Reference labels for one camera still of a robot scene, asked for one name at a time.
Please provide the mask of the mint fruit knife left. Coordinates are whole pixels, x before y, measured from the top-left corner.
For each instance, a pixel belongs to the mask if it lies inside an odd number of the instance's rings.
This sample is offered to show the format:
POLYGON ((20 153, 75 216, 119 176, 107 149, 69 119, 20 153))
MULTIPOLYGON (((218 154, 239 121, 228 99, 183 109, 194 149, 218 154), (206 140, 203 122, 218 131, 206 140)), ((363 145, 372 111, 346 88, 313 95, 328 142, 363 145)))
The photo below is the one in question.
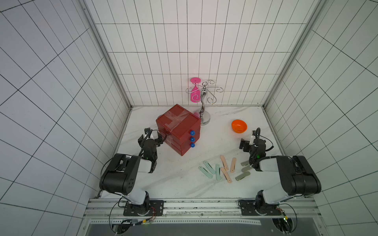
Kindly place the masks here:
POLYGON ((205 168, 203 168, 202 166, 199 166, 198 169, 206 176, 208 177, 209 179, 212 179, 213 178, 213 174, 209 173, 205 168))

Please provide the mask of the mint fruit knife right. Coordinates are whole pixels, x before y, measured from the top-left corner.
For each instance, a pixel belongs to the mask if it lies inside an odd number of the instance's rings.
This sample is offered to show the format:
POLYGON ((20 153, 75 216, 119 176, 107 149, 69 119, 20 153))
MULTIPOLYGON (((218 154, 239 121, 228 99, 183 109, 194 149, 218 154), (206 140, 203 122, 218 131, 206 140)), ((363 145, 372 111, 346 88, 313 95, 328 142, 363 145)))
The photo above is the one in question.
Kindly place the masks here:
POLYGON ((217 181, 220 181, 221 180, 221 174, 220 174, 221 170, 220 170, 220 165, 219 164, 216 164, 216 180, 217 181))

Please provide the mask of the aluminium mounting rail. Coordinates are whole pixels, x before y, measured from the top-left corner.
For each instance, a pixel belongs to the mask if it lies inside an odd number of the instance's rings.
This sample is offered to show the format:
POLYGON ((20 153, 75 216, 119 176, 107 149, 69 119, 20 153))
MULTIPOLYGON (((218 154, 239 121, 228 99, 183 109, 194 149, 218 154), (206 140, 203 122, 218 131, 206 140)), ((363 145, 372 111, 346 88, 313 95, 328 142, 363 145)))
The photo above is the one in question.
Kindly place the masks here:
POLYGON ((118 199, 91 199, 87 204, 84 218, 107 221, 120 219, 211 219, 211 218, 273 218, 286 215, 292 219, 317 217, 320 211, 311 198, 291 199, 279 204, 255 210, 253 200, 215 199, 152 199, 146 213, 131 210, 125 201, 118 199))

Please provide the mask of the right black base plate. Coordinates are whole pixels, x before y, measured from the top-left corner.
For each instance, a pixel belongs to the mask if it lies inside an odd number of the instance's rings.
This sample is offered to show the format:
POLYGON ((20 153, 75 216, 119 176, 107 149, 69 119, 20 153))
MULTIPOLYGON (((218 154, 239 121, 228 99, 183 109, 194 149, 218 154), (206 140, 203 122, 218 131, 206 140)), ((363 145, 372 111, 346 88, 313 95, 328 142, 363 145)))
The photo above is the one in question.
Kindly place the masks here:
POLYGON ((239 200, 238 206, 243 216, 280 216, 281 211, 277 205, 269 205, 265 202, 255 203, 255 200, 239 200))

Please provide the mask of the olive fruit knife bottom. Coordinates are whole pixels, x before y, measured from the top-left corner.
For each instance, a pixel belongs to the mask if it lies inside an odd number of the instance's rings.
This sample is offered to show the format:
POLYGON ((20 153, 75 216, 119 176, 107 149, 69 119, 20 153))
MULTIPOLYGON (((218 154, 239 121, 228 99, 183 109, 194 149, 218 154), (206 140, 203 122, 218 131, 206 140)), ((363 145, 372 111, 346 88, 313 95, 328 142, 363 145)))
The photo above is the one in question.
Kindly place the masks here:
POLYGON ((236 181, 240 181, 240 180, 242 180, 243 178, 249 176, 250 174, 251 174, 251 173, 250 173, 249 171, 247 171, 247 172, 244 172, 244 173, 242 173, 241 175, 237 176, 235 179, 236 179, 236 181))

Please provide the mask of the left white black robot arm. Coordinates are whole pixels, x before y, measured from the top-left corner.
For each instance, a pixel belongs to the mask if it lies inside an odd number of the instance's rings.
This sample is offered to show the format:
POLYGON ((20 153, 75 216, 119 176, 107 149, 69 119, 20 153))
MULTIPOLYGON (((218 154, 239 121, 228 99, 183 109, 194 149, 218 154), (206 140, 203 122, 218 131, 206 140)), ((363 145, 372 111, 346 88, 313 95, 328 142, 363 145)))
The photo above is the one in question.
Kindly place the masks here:
POLYGON ((135 186, 137 174, 154 172, 158 159, 157 148, 167 138, 157 132, 155 139, 153 131, 146 128, 139 137, 139 154, 117 153, 108 161, 106 169, 101 171, 100 189, 121 196, 121 199, 126 200, 126 206, 138 215, 146 215, 150 211, 150 198, 148 192, 135 186))

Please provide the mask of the olive fruit knife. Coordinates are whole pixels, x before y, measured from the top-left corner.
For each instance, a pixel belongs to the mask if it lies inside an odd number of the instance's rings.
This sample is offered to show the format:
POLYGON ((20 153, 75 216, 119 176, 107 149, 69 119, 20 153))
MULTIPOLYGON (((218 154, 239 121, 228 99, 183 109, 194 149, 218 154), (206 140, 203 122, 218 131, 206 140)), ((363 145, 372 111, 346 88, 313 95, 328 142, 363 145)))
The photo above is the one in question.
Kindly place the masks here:
POLYGON ((249 161, 241 162, 241 166, 250 166, 249 161))
POLYGON ((246 166, 246 167, 244 167, 243 169, 242 169, 242 173, 245 173, 245 172, 247 172, 247 171, 249 171, 249 170, 251 170, 252 169, 252 166, 246 166))
POLYGON ((236 179, 236 181, 240 181, 240 180, 242 180, 243 178, 249 176, 250 174, 251 174, 251 173, 250 173, 249 171, 247 171, 247 172, 244 172, 244 173, 242 173, 241 175, 237 176, 235 179, 236 179))

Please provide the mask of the olive fruit knife middle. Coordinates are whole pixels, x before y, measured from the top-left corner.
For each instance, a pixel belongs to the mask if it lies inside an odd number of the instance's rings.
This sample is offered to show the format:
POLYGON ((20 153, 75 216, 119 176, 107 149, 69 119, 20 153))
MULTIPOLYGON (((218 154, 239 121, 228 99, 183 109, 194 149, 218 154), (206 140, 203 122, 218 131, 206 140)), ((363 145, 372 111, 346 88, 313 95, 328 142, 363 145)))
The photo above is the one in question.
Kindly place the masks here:
POLYGON ((245 173, 245 172, 247 172, 247 171, 249 171, 249 170, 251 170, 252 169, 252 166, 246 166, 246 167, 244 167, 243 169, 242 169, 242 173, 245 173))

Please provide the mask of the olive fruit knife top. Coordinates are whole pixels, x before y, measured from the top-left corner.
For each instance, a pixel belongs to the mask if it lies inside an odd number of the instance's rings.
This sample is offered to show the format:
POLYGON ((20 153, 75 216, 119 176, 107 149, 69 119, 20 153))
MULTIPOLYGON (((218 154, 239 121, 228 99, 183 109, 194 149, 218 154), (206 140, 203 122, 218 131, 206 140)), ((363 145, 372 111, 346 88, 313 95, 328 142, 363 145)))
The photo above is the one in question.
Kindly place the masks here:
POLYGON ((249 161, 241 162, 241 166, 250 166, 249 161))

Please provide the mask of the red plastic drawer cabinet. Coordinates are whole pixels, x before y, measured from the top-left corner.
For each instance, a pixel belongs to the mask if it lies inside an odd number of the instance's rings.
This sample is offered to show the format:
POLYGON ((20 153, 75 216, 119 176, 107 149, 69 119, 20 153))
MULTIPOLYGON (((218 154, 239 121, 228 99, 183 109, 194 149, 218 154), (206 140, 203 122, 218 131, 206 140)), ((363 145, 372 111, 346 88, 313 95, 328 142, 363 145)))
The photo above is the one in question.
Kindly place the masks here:
POLYGON ((179 104, 159 116, 156 123, 165 142, 181 156, 200 139, 200 118, 179 104))

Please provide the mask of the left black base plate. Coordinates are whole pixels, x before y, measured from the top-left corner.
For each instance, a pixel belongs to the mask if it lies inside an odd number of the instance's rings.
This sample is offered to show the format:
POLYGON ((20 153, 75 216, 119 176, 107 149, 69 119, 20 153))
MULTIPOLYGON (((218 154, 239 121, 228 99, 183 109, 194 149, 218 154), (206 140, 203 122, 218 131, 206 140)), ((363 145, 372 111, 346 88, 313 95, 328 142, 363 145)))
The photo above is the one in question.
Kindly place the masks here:
POLYGON ((162 216, 164 209, 163 200, 150 200, 142 205, 134 205, 127 203, 124 207, 123 216, 140 216, 140 217, 152 217, 162 216))

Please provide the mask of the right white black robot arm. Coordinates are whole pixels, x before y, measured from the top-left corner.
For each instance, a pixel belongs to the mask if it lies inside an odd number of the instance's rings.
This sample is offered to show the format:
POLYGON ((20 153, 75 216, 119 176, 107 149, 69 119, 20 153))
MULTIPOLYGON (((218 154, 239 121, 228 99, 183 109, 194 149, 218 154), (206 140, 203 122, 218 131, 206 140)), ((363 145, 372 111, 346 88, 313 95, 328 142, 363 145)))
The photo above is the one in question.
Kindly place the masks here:
POLYGON ((252 142, 241 139, 239 148, 250 154, 249 167, 280 177, 276 185, 260 190, 254 200, 238 202, 243 215, 279 215, 281 202, 321 192, 321 182, 304 156, 267 156, 266 141, 258 136, 252 142))

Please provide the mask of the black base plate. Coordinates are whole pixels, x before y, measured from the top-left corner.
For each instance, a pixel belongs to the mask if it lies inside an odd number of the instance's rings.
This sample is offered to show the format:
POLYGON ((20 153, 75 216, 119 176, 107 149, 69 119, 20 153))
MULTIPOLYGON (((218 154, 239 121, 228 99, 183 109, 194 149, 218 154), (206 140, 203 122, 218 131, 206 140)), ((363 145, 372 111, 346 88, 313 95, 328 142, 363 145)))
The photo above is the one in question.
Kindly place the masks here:
POLYGON ((277 205, 269 205, 265 202, 255 203, 255 200, 239 200, 238 206, 243 216, 280 216, 281 211, 277 205))
POLYGON ((162 216, 164 209, 163 200, 150 200, 142 205, 134 205, 127 203, 124 207, 123 216, 140 216, 140 217, 152 217, 162 216))

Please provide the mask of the orange plastic bowl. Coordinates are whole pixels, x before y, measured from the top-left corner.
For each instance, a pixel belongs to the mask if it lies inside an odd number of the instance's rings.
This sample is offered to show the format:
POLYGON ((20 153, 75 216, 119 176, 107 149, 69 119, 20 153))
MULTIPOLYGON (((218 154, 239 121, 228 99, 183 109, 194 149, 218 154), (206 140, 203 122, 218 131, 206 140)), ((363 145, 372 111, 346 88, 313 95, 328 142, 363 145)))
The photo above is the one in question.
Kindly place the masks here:
POLYGON ((244 133, 247 129, 248 129, 248 126, 247 124, 242 121, 242 120, 234 120, 232 123, 231 123, 231 128, 232 130, 235 132, 235 133, 244 133))

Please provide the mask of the red top drawer blue knob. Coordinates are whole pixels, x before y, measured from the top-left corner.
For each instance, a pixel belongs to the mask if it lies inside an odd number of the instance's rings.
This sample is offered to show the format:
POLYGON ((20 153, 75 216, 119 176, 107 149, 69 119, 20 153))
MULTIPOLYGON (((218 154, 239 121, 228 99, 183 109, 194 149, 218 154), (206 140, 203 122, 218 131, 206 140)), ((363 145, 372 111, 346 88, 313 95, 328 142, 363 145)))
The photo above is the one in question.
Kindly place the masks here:
POLYGON ((167 125, 170 133, 179 140, 187 138, 191 131, 196 131, 199 127, 200 119, 190 112, 172 117, 172 122, 167 125))

